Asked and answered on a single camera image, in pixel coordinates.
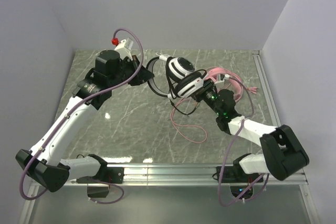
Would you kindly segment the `white and black headphones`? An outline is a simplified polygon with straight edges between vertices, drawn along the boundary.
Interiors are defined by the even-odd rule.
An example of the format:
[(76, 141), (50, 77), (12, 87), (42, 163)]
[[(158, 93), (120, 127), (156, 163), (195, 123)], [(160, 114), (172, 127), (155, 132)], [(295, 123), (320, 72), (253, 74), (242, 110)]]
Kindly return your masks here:
[(203, 87), (207, 76), (206, 70), (196, 70), (189, 60), (169, 55), (159, 55), (151, 59), (146, 69), (153, 72), (154, 65), (159, 60), (165, 62), (165, 76), (169, 90), (167, 93), (161, 91), (152, 78), (148, 81), (148, 85), (156, 95), (168, 99), (188, 98)]

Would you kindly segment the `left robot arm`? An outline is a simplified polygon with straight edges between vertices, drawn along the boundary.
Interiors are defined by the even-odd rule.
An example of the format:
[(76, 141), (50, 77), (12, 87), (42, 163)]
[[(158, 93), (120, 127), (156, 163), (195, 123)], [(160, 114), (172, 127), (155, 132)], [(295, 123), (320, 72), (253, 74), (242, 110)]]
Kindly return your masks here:
[(112, 90), (125, 84), (139, 86), (154, 77), (142, 62), (136, 56), (121, 58), (115, 50), (101, 51), (49, 131), (29, 150), (16, 154), (23, 175), (52, 193), (72, 179), (105, 179), (108, 163), (98, 155), (63, 159), (63, 154), (86, 121), (111, 97)]

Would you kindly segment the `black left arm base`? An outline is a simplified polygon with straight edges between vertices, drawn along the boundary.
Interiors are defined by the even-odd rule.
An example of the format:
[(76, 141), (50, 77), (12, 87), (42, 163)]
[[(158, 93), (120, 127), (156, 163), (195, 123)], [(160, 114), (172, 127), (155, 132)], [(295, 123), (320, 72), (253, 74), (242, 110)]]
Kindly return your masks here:
[(76, 183), (87, 184), (87, 195), (92, 200), (101, 201), (112, 193), (117, 193), (119, 197), (112, 202), (118, 202), (124, 196), (124, 189), (121, 187), (123, 179), (123, 167), (107, 167), (102, 176), (78, 178)]

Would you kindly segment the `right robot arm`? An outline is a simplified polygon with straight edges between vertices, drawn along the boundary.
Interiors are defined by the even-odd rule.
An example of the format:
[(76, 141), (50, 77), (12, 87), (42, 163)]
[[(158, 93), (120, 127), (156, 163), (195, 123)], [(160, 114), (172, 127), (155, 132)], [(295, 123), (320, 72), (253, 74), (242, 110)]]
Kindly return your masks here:
[(192, 98), (205, 102), (216, 113), (216, 123), (221, 131), (261, 147), (261, 154), (247, 153), (235, 159), (229, 171), (223, 173), (224, 180), (241, 182), (250, 174), (271, 174), (283, 181), (310, 163), (290, 126), (269, 126), (245, 118), (235, 109), (232, 91), (218, 91), (211, 81), (206, 81)]

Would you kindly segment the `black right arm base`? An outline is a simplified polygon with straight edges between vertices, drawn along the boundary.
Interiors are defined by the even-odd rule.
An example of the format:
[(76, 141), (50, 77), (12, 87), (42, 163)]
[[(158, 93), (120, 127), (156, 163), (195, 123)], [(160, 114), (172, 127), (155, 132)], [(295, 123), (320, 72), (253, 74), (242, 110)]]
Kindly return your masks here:
[[(216, 180), (217, 182), (219, 179), (220, 171), (221, 167), (217, 166), (216, 172), (212, 175), (212, 179)], [(231, 194), (233, 195), (233, 197), (237, 197), (245, 189), (245, 187), (249, 186), (255, 179), (257, 179), (258, 176), (258, 173), (245, 174), (243, 171), (240, 171), (234, 166), (226, 166), (223, 173), (222, 183), (242, 183), (242, 186), (230, 186)], [(252, 187), (248, 191), (246, 191), (239, 199), (251, 199), (253, 197), (253, 194), (254, 190)]]

